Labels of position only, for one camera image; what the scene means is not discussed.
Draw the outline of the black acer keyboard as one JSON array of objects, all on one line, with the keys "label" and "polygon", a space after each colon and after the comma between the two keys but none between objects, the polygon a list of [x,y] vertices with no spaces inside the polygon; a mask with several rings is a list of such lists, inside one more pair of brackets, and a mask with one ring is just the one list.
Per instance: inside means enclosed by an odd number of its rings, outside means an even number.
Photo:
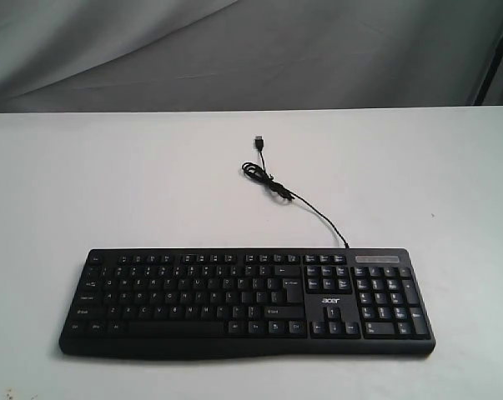
[{"label": "black acer keyboard", "polygon": [[426,356],[436,340],[398,248],[115,248],[88,253],[58,340],[148,360]]}]

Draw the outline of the grey backdrop cloth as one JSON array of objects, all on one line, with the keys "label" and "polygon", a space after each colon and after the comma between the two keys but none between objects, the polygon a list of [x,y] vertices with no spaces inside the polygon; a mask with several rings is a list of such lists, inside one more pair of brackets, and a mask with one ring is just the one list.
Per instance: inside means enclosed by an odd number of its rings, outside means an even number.
[{"label": "grey backdrop cloth", "polygon": [[0,1],[0,113],[469,105],[503,1]]}]

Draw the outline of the black tripod stand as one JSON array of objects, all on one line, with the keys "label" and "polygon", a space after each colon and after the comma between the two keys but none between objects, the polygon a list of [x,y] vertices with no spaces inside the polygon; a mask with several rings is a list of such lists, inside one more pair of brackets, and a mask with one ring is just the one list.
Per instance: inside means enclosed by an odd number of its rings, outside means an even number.
[{"label": "black tripod stand", "polygon": [[485,102],[490,87],[494,82],[495,76],[500,68],[503,60],[503,32],[499,36],[498,41],[495,45],[495,49],[490,58],[489,67],[486,69],[485,75],[481,81],[480,87],[475,94],[473,100],[473,106],[482,106]]}]

